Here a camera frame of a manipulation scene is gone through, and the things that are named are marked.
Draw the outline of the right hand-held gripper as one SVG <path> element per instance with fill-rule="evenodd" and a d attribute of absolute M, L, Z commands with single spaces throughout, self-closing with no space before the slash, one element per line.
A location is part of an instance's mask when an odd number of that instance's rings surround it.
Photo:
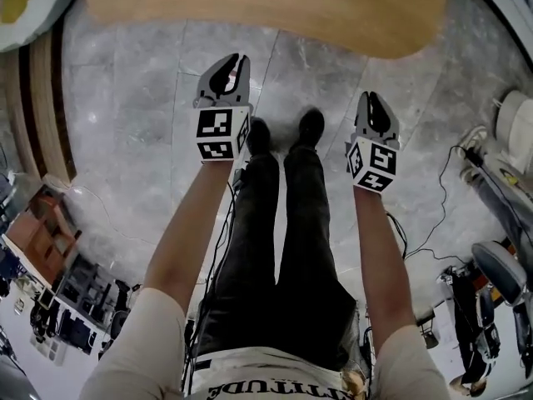
<path fill-rule="evenodd" d="M 377 133 L 371 132 L 369 124 Z M 354 187 L 383 193 L 397 175 L 399 121 L 379 93 L 365 91 L 358 100 L 354 125 L 345 142 L 346 171 Z"/>

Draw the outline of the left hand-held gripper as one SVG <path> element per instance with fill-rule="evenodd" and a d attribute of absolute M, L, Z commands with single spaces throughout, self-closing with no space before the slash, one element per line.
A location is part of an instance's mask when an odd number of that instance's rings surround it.
<path fill-rule="evenodd" d="M 251 130 L 251 61 L 246 55 L 239 58 L 238 53 L 227 55 L 200 76 L 194 137 L 203 162 L 238 160 Z M 233 87 L 226 90 L 234 67 Z"/>

